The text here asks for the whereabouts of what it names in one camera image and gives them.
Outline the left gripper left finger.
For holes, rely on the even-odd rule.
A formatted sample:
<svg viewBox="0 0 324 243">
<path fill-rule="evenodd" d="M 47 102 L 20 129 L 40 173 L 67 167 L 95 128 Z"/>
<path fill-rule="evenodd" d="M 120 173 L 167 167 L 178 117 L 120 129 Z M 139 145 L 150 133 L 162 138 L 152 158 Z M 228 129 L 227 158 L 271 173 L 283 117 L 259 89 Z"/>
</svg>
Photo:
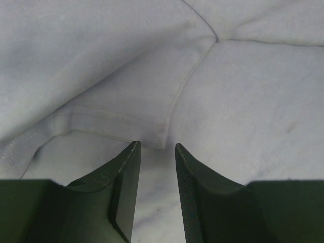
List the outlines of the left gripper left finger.
<svg viewBox="0 0 324 243">
<path fill-rule="evenodd" d="M 46 181 L 26 242 L 130 242 L 141 143 L 67 186 Z"/>
</svg>

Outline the purple t shirt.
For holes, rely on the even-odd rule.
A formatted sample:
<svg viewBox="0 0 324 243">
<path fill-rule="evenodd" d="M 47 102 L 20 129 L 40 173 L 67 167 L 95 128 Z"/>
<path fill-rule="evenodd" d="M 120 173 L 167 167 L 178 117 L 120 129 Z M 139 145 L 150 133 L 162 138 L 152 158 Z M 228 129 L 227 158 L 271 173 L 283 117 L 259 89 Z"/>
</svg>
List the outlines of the purple t shirt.
<svg viewBox="0 0 324 243">
<path fill-rule="evenodd" d="M 185 242 L 181 143 L 245 184 L 323 178 L 323 1 L 1 1 L 1 178 L 142 144 L 133 242 Z"/>
</svg>

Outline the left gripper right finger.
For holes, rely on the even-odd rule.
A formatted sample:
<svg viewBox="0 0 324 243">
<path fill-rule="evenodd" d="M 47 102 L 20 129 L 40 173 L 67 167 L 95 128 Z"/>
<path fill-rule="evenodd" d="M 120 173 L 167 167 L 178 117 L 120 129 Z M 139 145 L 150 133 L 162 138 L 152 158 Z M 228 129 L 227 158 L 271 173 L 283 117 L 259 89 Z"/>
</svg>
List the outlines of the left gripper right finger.
<svg viewBox="0 0 324 243">
<path fill-rule="evenodd" d="M 293 181 L 236 183 L 175 147 L 187 242 L 298 242 Z"/>
</svg>

